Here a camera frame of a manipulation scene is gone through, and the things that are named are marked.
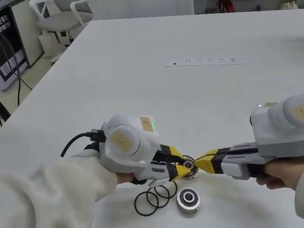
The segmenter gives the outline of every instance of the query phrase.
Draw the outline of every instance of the sleeve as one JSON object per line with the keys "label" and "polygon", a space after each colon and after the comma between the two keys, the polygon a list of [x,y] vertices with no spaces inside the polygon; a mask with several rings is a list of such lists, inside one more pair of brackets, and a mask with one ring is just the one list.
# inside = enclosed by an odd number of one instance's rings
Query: sleeve
{"label": "sleeve", "polygon": [[295,212],[297,216],[304,219],[304,173],[300,177],[298,185],[295,189],[295,198],[294,198]]}
{"label": "sleeve", "polygon": [[89,228],[93,204],[113,192],[117,176],[84,150],[30,178],[0,171],[0,226],[6,228]]}

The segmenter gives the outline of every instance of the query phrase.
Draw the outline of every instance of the power outlet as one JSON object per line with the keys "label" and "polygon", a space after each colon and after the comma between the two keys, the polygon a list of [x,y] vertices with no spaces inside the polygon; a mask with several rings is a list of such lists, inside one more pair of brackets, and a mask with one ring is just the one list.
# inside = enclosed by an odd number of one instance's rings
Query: power outlet
{"label": "power outlet", "polygon": [[185,67],[185,66],[212,66],[212,65],[238,65],[247,64],[246,61],[236,57],[196,57],[196,58],[181,58],[167,59],[166,67]]}

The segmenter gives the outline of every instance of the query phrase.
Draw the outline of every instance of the black rubber o-ring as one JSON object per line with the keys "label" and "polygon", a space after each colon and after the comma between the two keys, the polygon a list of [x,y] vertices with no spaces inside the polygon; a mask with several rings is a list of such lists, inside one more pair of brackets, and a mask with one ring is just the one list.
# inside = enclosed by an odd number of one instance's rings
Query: black rubber o-ring
{"label": "black rubber o-ring", "polygon": [[149,188],[149,189],[147,190],[147,194],[146,194],[146,199],[147,199],[148,203],[149,203],[152,207],[157,208],[157,209],[166,207],[166,206],[168,205],[169,201],[170,201],[170,193],[169,193],[169,190],[168,190],[165,186],[163,186],[163,185],[160,185],[159,187],[162,187],[162,188],[165,189],[165,190],[167,191],[167,193],[168,193],[168,197],[166,198],[166,199],[167,199],[167,202],[165,202],[164,205],[155,206],[154,204],[152,204],[152,203],[150,202],[150,200],[149,200],[149,198],[148,198],[148,192],[150,191],[151,188]]}
{"label": "black rubber o-ring", "polygon": [[[136,201],[137,201],[138,197],[140,197],[141,195],[143,195],[143,194],[145,194],[145,193],[146,193],[147,195],[148,195],[148,193],[149,193],[149,194],[155,196],[155,198],[156,198],[156,208],[155,208],[154,211],[152,211],[150,214],[142,214],[141,212],[139,212],[139,210],[138,210],[137,207],[136,207]],[[136,198],[135,198],[135,200],[134,200],[134,208],[135,208],[135,210],[136,210],[136,212],[137,212],[138,214],[140,214],[141,216],[147,217],[147,216],[151,216],[152,214],[154,214],[154,213],[157,211],[158,206],[159,206],[159,203],[160,203],[160,202],[159,202],[158,197],[157,197],[156,194],[154,194],[153,192],[150,192],[150,191],[143,191],[142,193],[140,193],[140,194],[138,194],[138,195],[136,196]]]}
{"label": "black rubber o-ring", "polygon": [[160,196],[160,197],[162,197],[162,198],[164,198],[164,199],[171,199],[171,198],[173,198],[173,197],[176,195],[176,193],[177,193],[177,184],[175,183],[175,181],[174,181],[173,183],[174,183],[174,185],[175,185],[175,192],[174,192],[174,194],[173,194],[172,196],[170,196],[170,193],[169,193],[169,195],[168,195],[169,197],[165,197],[165,196],[159,194],[155,187],[154,187],[154,191],[155,191],[155,193],[156,193],[158,196]]}

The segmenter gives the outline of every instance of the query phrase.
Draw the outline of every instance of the white table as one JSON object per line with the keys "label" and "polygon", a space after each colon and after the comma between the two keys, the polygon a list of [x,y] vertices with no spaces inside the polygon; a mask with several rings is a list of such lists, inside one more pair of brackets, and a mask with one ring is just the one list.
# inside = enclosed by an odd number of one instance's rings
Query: white table
{"label": "white table", "polygon": [[[0,167],[30,174],[58,160],[76,134],[116,113],[153,114],[162,143],[194,157],[253,141],[255,105],[303,93],[303,20],[304,11],[289,10],[93,21],[0,129]],[[235,54],[248,64],[164,67],[169,57],[202,54]],[[88,143],[77,141],[67,155]],[[126,184],[96,204],[94,228],[304,225],[291,190],[203,172],[183,185],[202,196],[193,218],[181,215],[174,200],[151,217],[137,215],[133,200],[146,188]]]}

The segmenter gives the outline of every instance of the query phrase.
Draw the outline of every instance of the metal bearing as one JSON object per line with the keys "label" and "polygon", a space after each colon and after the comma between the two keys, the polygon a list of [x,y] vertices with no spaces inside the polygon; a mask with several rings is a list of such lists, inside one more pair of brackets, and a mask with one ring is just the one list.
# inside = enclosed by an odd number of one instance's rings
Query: metal bearing
{"label": "metal bearing", "polygon": [[200,194],[192,187],[183,187],[177,192],[176,202],[181,212],[193,214],[200,209]]}
{"label": "metal bearing", "polygon": [[187,155],[184,155],[183,156],[185,159],[187,159],[184,163],[183,163],[183,166],[187,167],[188,169],[191,170],[190,173],[188,173],[187,175],[183,176],[182,178],[184,180],[187,180],[187,181],[190,181],[194,178],[196,178],[198,176],[198,173],[199,173],[199,169],[198,167],[196,167],[194,165],[194,159],[191,158],[190,156],[187,156]]}

